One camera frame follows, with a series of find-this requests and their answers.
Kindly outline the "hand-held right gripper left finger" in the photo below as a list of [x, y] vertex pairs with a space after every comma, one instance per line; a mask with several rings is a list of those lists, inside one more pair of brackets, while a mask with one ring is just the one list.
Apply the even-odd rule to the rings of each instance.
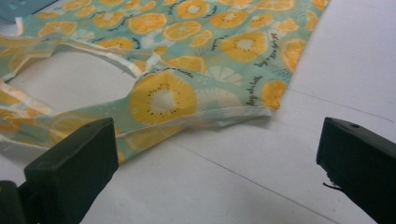
[[83, 125], [24, 168], [32, 224], [79, 224], [118, 170], [114, 121]]

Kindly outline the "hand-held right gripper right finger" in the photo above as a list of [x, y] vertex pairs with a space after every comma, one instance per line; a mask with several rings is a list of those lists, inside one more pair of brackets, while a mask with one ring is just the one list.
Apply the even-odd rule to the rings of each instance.
[[396, 224], [396, 143], [342, 119], [326, 118], [316, 162], [378, 224]]

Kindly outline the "orange print teal bag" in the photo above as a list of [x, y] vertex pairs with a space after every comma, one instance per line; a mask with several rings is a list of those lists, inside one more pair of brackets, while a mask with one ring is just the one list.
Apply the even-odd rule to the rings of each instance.
[[[270, 115], [329, 0], [67, 0], [0, 35], [0, 141], [52, 147], [82, 125], [115, 122], [127, 160], [191, 126]], [[9, 81], [67, 46], [135, 75], [123, 98], [58, 112]]]

